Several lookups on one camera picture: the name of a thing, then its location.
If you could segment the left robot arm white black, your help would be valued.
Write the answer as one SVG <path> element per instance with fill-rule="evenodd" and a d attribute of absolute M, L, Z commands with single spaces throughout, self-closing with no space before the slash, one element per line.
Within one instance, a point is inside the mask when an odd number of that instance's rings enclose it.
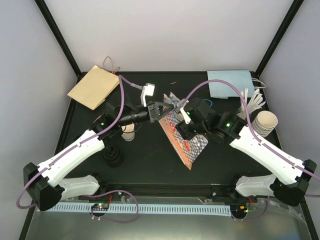
<path fill-rule="evenodd" d="M 47 211 L 61 200 L 72 197 L 89 195 L 97 200 L 103 199 L 108 188 L 95 175 L 78 178 L 66 178 L 66 175 L 92 155 L 109 149 L 113 153 L 107 157 L 107 162 L 117 165 L 122 160 L 122 154 L 111 145 L 110 139 L 123 135 L 124 128 L 131 124 L 158 122 L 174 108 L 173 104 L 160 101 L 134 106 L 126 102 L 123 94 L 120 95 L 119 105 L 115 100 L 107 101 L 105 110 L 90 128 L 68 147 L 44 162 L 37 165 L 30 162 L 24 166 L 24 188 L 33 204 L 40 211 Z"/>

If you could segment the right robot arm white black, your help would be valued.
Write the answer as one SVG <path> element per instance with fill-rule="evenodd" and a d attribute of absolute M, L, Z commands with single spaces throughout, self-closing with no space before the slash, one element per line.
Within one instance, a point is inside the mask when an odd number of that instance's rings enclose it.
<path fill-rule="evenodd" d="M 237 115 L 217 114 L 203 99 L 181 100 L 175 111 L 183 117 L 175 128 L 184 140 L 203 136 L 211 143 L 229 145 L 270 171 L 270 175 L 235 178 L 227 189 L 230 200 L 238 202 L 243 197 L 266 196 L 293 207 L 303 200 L 317 168 L 314 161 L 292 157 L 260 137 Z"/>

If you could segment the blue checkered paper bag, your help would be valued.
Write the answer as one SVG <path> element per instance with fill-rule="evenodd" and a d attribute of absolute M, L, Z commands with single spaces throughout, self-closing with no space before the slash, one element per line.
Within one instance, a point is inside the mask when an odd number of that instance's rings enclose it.
<path fill-rule="evenodd" d="M 183 116 L 172 110 L 159 121 L 159 124 L 183 164 L 191 170 L 194 161 L 205 149 L 209 141 L 203 135 L 199 134 L 194 136 L 191 140 L 183 139 L 176 129 L 176 125 L 182 120 Z"/>

